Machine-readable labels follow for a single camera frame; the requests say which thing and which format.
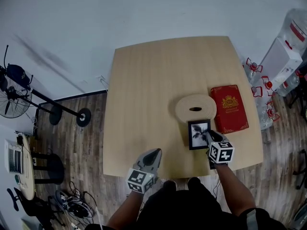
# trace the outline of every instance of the apriltag cube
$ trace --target apriltag cube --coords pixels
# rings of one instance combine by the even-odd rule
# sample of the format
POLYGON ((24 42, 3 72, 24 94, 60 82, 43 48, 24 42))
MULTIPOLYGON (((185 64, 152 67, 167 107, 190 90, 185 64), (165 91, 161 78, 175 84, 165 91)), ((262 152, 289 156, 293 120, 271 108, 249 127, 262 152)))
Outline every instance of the apriltag cube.
POLYGON ((126 182, 129 189, 144 194, 153 186, 154 179, 154 174, 130 168, 126 182))
POLYGON ((235 147, 231 142, 211 142, 209 157, 215 163, 229 163, 234 157, 235 147))

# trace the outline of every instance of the black picture frame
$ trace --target black picture frame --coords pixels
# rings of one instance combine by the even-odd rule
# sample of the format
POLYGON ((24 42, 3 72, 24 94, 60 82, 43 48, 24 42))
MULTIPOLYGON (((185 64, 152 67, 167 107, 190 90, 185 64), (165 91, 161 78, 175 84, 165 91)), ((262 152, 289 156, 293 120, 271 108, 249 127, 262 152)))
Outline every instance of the black picture frame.
POLYGON ((197 120, 197 121, 188 121, 188 130, 189 130, 189 149, 190 150, 199 150, 199 149, 207 149, 209 148, 208 145, 206 146, 197 146, 194 147, 193 146, 193 142, 192 142, 192 125, 196 125, 196 124, 207 124, 207 130, 211 130, 211 122, 210 119, 206 119, 206 120, 197 120))

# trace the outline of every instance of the red cap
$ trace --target red cap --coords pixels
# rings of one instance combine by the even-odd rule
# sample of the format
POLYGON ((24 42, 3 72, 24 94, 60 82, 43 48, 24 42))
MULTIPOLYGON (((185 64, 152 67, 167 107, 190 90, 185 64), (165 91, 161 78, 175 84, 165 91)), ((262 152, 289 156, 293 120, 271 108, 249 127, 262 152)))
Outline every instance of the red cap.
POLYGON ((268 113, 268 116, 271 118, 271 117, 273 117, 274 115, 275 115, 275 112, 273 111, 273 109, 269 109, 268 111, 267 111, 267 113, 268 113))
POLYGON ((256 70, 257 70, 257 64, 254 62, 253 64, 251 64, 251 65, 249 66, 249 68, 250 68, 251 70, 253 70, 253 71, 256 71, 256 70))
POLYGON ((267 84, 266 84, 265 86, 266 86, 268 89, 270 89, 270 88, 273 86, 273 84, 272 84, 272 82, 268 81, 267 84))

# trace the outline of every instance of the fan base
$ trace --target fan base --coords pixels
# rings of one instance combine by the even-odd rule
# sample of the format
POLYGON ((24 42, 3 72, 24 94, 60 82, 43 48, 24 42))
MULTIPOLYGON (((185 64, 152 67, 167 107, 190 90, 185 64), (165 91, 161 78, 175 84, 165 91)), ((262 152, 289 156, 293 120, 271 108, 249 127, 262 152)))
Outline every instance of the fan base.
POLYGON ((57 125, 59 123, 59 121, 61 120, 61 117, 62 117, 62 109, 57 107, 57 106, 53 106, 51 108, 51 112, 53 112, 53 113, 49 114, 49 122, 52 125, 57 125))
POLYGON ((82 108, 78 113, 82 114, 84 116, 83 119, 77 117, 77 124, 80 127, 85 127, 89 124, 91 121, 91 111, 88 108, 82 108))

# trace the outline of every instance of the picture frame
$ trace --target picture frame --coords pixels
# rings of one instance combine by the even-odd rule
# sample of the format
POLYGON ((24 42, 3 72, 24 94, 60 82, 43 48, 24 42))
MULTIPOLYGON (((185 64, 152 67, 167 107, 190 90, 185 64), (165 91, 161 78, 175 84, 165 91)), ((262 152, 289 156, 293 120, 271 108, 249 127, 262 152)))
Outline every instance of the picture frame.
POLYGON ((190 150, 209 148, 205 133, 207 130, 211 130, 210 119, 188 121, 188 130, 190 150))

